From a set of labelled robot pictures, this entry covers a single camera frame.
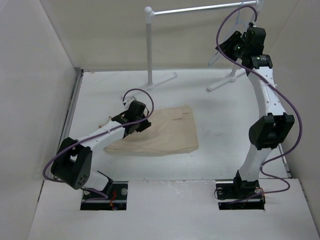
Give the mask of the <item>light blue wire hanger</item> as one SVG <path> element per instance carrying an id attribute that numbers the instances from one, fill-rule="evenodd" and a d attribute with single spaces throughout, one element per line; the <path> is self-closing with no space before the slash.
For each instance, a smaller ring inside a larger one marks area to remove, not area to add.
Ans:
<path id="1" fill-rule="evenodd" d="M 226 21 L 226 23 L 230 23 L 230 26 L 225 25 L 222 28 L 218 38 L 219 43 L 223 43 L 224 41 L 226 41 L 235 31 L 243 32 L 244 30 L 246 30 L 246 27 L 248 27 L 248 24 L 250 22 L 250 17 L 243 17 L 243 12 L 245 12 L 244 9 L 236 11 L 233 16 L 230 17 L 228 21 Z M 211 68 L 219 58 L 221 58 L 221 53 L 216 50 L 208 61 L 207 66 Z"/>

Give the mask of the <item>beige trousers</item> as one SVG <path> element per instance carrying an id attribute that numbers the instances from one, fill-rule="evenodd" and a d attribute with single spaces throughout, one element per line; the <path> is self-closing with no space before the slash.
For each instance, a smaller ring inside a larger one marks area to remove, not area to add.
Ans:
<path id="1" fill-rule="evenodd" d="M 199 142 L 194 113 L 189 105 L 155 110 L 151 126 L 104 148 L 110 155 L 160 157 L 191 153 Z"/>

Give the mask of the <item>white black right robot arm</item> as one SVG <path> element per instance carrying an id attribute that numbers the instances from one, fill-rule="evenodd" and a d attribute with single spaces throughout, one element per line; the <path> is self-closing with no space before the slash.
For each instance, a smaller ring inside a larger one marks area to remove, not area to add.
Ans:
<path id="1" fill-rule="evenodd" d="M 220 200 L 244 199 L 255 194 L 260 186 L 258 179 L 263 163 L 285 140 L 295 123 L 294 116 L 286 113 L 274 91 L 273 63 L 271 57 L 263 53 L 265 38 L 265 29 L 250 26 L 244 33 L 235 31 L 219 45 L 228 58 L 241 61 L 259 109 L 258 120 L 248 131 L 250 148 L 243 165 L 232 183 L 216 184 Z"/>

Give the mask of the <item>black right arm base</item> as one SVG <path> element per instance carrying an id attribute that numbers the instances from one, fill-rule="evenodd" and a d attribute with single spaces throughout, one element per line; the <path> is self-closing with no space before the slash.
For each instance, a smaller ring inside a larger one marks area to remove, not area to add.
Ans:
<path id="1" fill-rule="evenodd" d="M 259 181 L 242 180 L 239 174 L 233 179 L 215 182 L 214 196 L 220 210 L 264 210 L 265 197 Z"/>

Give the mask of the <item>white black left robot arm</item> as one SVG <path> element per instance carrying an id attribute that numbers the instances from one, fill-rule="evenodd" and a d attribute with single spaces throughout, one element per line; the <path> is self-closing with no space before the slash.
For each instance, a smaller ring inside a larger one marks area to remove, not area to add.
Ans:
<path id="1" fill-rule="evenodd" d="M 151 126 L 145 115 L 146 105 L 132 100 L 125 104 L 125 111 L 112 117 L 107 124 L 91 134 L 76 140 L 67 137 L 54 157 L 50 172 L 75 190 L 94 189 L 100 199 L 112 195 L 109 179 L 94 170 L 93 156 L 110 144 Z"/>

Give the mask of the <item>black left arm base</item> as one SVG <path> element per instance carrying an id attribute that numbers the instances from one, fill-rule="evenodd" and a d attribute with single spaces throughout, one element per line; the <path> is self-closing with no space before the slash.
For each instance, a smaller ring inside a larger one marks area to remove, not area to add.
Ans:
<path id="1" fill-rule="evenodd" d="M 103 190 L 107 196 L 84 190 L 82 194 L 80 210 L 81 211 L 126 211 L 128 198 L 127 181 L 114 181 L 109 183 Z"/>

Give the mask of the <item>white clothes rack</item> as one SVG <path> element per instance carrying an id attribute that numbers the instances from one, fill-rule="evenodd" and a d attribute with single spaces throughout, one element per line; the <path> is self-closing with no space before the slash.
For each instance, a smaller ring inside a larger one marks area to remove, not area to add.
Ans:
<path id="1" fill-rule="evenodd" d="M 262 0 L 124 0 L 120 3 L 122 61 L 127 68 L 211 67 L 221 56 L 216 50 L 217 30 L 229 13 Z"/>

